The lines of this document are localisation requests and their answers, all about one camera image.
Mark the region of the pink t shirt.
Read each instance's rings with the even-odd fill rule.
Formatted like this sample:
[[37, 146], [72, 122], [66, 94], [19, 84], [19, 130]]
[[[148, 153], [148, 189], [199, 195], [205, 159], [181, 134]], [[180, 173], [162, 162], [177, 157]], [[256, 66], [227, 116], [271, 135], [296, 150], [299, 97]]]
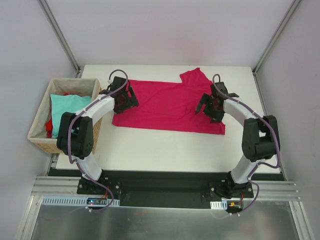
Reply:
[[212, 123], [196, 113], [203, 94], [211, 93], [212, 81], [200, 68], [180, 74], [180, 83], [131, 80], [139, 105], [115, 114], [116, 127], [224, 135], [225, 124]]

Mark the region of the wicker basket with cloth liner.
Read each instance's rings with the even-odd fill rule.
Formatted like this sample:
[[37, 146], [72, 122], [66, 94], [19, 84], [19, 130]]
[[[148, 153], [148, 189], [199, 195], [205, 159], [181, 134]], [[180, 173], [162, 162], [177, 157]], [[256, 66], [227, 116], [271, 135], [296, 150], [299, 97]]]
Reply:
[[101, 91], [101, 84], [97, 78], [52, 78], [49, 81], [42, 101], [39, 105], [33, 123], [27, 135], [27, 139], [49, 154], [60, 154], [57, 148], [57, 140], [48, 138], [46, 123], [51, 118], [51, 94], [90, 96], [94, 100]]

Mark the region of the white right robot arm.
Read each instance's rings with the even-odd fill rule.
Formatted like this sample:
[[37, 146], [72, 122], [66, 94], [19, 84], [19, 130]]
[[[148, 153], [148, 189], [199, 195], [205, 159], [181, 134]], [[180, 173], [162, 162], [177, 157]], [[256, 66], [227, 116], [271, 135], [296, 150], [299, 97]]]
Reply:
[[242, 157], [225, 180], [214, 187], [216, 195], [231, 199], [250, 187], [251, 177], [258, 166], [280, 155], [278, 123], [275, 116], [260, 116], [236, 93], [229, 93], [223, 82], [214, 82], [210, 87], [211, 94], [202, 95], [195, 112], [203, 112], [215, 124], [221, 123], [228, 114], [243, 127]]

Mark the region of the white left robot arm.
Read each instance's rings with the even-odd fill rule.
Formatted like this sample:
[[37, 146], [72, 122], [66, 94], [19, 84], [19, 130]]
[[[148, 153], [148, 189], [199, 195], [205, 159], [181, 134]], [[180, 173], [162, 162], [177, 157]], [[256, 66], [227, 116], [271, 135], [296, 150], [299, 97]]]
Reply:
[[57, 148], [76, 164], [82, 177], [90, 180], [88, 188], [99, 195], [105, 191], [106, 183], [100, 179], [103, 170], [93, 154], [94, 125], [109, 112], [121, 114], [139, 102], [128, 77], [115, 76], [87, 106], [75, 113], [65, 112], [61, 116], [57, 136]]

